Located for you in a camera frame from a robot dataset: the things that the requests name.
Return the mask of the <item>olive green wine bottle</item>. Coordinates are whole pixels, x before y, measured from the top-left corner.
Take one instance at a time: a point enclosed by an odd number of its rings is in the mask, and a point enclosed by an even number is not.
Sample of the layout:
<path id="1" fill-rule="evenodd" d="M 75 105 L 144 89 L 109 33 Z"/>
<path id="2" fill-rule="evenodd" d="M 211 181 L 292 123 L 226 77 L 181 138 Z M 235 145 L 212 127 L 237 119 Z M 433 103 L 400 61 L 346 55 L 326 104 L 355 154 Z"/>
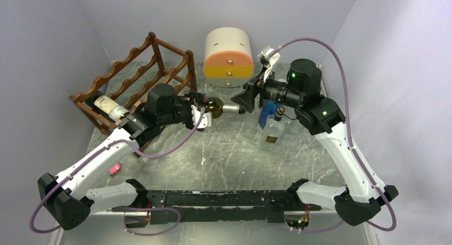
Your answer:
<path id="1" fill-rule="evenodd" d="M 214 119 L 224 113 L 233 113 L 243 115 L 246 110 L 235 103 L 224 103 L 220 98 L 209 96 L 203 98 L 203 106 L 207 112 L 212 114 Z"/>

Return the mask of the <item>blue glass bottle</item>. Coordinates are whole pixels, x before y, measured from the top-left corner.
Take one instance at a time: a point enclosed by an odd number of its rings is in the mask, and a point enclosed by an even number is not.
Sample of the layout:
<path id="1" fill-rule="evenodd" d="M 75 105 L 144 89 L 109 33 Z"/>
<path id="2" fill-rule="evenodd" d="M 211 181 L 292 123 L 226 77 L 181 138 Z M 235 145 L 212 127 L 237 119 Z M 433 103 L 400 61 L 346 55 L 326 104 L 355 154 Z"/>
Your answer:
<path id="1" fill-rule="evenodd" d="M 268 101 L 261 109 L 258 124 L 264 129 L 269 115 L 274 115 L 279 106 L 272 101 Z"/>

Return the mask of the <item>dark green labelled wine bottle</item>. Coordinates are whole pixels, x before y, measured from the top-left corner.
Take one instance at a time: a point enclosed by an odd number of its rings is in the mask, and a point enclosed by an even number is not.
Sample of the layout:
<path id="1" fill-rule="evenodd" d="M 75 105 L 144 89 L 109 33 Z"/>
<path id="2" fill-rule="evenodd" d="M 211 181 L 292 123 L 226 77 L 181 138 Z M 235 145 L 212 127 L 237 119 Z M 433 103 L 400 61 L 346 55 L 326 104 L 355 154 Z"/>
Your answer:
<path id="1" fill-rule="evenodd" d="M 112 122 L 118 122 L 130 114 L 130 111 L 118 104 L 115 100 L 106 96 L 103 92 L 96 91 L 85 101 L 93 111 L 97 111 L 103 117 Z"/>

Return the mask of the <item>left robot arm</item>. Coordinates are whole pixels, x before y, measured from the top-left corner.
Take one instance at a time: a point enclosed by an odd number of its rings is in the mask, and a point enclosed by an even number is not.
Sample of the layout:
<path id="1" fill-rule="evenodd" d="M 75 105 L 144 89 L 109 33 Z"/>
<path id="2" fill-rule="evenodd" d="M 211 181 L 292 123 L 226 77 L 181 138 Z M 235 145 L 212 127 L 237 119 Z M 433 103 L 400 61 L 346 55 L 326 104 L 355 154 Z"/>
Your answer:
<path id="1" fill-rule="evenodd" d="M 88 216 L 110 208 L 151 210 L 147 189 L 137 180 L 95 189 L 94 184 L 126 155 L 142 155 L 140 147 L 157 137 L 164 127 L 184 124 L 192 133 L 209 127 L 212 116 L 203 104 L 205 94 L 188 91 L 177 95 L 169 84 L 152 88 L 145 102 L 123 118 L 117 128 L 77 163 L 57 175 L 38 179 L 40 208 L 45 208 L 57 227 L 71 230 Z"/>

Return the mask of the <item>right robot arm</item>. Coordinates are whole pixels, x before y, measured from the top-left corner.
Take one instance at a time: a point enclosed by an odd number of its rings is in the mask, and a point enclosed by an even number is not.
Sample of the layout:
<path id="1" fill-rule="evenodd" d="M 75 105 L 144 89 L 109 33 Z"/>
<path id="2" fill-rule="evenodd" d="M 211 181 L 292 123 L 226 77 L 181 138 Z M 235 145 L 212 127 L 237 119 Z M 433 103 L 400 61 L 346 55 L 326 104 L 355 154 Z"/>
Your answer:
<path id="1" fill-rule="evenodd" d="M 325 186 L 301 179 L 289 188 L 289 206 L 295 210 L 305 205 L 334 209 L 345 223 L 357 226 L 370 221 L 398 196 L 398 190 L 382 182 L 352 145 L 344 113 L 334 100 L 320 92 L 321 75 L 313 61 L 297 59 L 290 64 L 286 82 L 264 79 L 261 72 L 231 100 L 247 112 L 254 111 L 256 98 L 292 108 L 299 123 L 329 153 L 345 186 Z"/>

